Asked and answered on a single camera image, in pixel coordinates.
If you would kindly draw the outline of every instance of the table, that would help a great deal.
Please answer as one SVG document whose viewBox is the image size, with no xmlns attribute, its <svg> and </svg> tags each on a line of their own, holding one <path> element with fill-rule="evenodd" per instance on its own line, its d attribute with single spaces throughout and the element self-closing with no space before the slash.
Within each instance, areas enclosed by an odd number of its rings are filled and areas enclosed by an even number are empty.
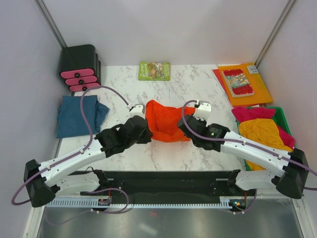
<svg viewBox="0 0 317 238">
<path fill-rule="evenodd" d="M 209 101 L 212 107 L 208 123 L 219 123 L 236 129 L 232 106 L 212 72 L 216 65 L 172 65 L 170 81 L 139 81 L 138 66 L 102 67 L 102 84 L 121 93 L 131 105 L 146 104 L 154 99 L 171 107 L 181 107 L 189 100 Z M 129 111 L 122 100 L 106 89 L 97 89 L 86 95 L 97 95 L 99 102 L 110 108 L 102 129 L 125 123 Z M 89 140 L 89 136 L 65 138 L 58 155 L 74 150 Z M 163 143 L 152 140 L 146 145 L 133 145 L 121 154 L 91 163 L 94 169 L 104 171 L 228 171 L 244 170 L 235 156 L 205 151 L 192 142 Z"/>
</svg>

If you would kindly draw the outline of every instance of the folded cloth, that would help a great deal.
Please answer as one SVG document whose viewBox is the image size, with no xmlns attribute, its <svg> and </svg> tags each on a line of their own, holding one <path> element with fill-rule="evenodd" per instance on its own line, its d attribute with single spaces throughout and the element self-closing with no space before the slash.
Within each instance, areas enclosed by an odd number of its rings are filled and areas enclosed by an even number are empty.
<svg viewBox="0 0 317 238">
<path fill-rule="evenodd" d="M 256 141 L 269 147 L 292 151 L 292 149 L 284 145 L 280 138 L 279 130 L 272 119 L 254 119 L 242 122 L 239 125 L 239 132 L 245 138 Z M 264 170 L 263 167 L 247 161 L 252 171 Z"/>
<path fill-rule="evenodd" d="M 272 108 L 244 108 L 244 107 L 236 107 L 231 110 L 233 115 L 236 117 L 238 122 L 244 122 L 246 120 L 253 120 L 257 118 L 266 118 L 271 119 L 275 114 L 275 109 Z M 295 139 L 285 132 L 280 126 L 277 126 L 279 130 L 279 136 L 281 137 L 284 145 L 293 148 L 295 145 Z"/>
<path fill-rule="evenodd" d="M 80 111 L 80 98 L 63 96 L 62 105 L 58 108 L 57 138 L 89 135 L 89 131 Z M 109 108 L 97 100 L 97 96 L 85 96 L 83 109 L 92 128 L 93 134 L 100 132 Z"/>
<path fill-rule="evenodd" d="M 185 115 L 195 112 L 195 108 L 186 107 Z M 153 133 L 152 139 L 163 142 L 189 141 L 177 127 L 182 118 L 182 108 L 165 107 L 154 100 L 147 103 L 146 119 Z"/>
</svg>

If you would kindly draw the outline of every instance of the magenta cloth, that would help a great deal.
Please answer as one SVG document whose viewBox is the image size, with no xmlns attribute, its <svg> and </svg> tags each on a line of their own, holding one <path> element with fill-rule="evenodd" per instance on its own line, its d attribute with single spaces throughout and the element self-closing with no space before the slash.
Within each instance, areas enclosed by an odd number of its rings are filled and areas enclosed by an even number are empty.
<svg viewBox="0 0 317 238">
<path fill-rule="evenodd" d="M 244 108 L 244 107 L 236 107 L 231 110 L 233 115 L 236 117 L 238 122 L 242 123 L 246 120 L 254 120 L 257 118 L 265 118 L 271 119 L 275 114 L 275 109 L 272 108 Z M 289 148 L 293 149 L 295 145 L 295 139 L 287 134 L 279 125 L 277 126 L 279 131 L 279 136 L 281 137 L 284 145 L 288 146 Z"/>
</svg>

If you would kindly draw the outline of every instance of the yellow cloth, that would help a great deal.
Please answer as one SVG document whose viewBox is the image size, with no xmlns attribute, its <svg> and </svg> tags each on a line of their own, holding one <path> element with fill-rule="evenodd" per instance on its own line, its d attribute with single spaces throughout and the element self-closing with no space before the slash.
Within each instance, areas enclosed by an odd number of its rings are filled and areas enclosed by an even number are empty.
<svg viewBox="0 0 317 238">
<path fill-rule="evenodd" d="M 292 151 L 291 148 L 283 144 L 283 141 L 279 136 L 278 128 L 272 119 L 258 118 L 244 121 L 239 125 L 239 132 L 245 138 L 256 141 L 260 144 L 267 145 L 275 149 Z M 252 171 L 265 170 L 265 168 L 250 161 L 247 161 L 247 164 Z"/>
</svg>

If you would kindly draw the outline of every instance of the white wall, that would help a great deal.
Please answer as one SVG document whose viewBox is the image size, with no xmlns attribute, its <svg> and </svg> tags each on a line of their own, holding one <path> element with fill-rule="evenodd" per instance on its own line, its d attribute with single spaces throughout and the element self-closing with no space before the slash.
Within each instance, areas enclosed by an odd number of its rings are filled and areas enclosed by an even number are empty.
<svg viewBox="0 0 317 238">
<path fill-rule="evenodd" d="M 263 80 L 286 114 L 296 146 L 305 151 L 309 166 L 317 170 L 317 28 L 316 0 L 298 0 L 264 61 Z M 309 175 L 307 186 L 317 187 Z M 317 193 L 305 196 L 317 224 Z"/>
<path fill-rule="evenodd" d="M 103 65 L 255 61 L 287 0 L 45 0 L 69 46 Z"/>
<path fill-rule="evenodd" d="M 11 205 L 25 163 L 50 159 L 59 100 L 60 47 L 33 0 L 0 7 L 0 237 L 22 237 L 30 204 Z M 27 198 L 23 190 L 18 201 Z"/>
</svg>

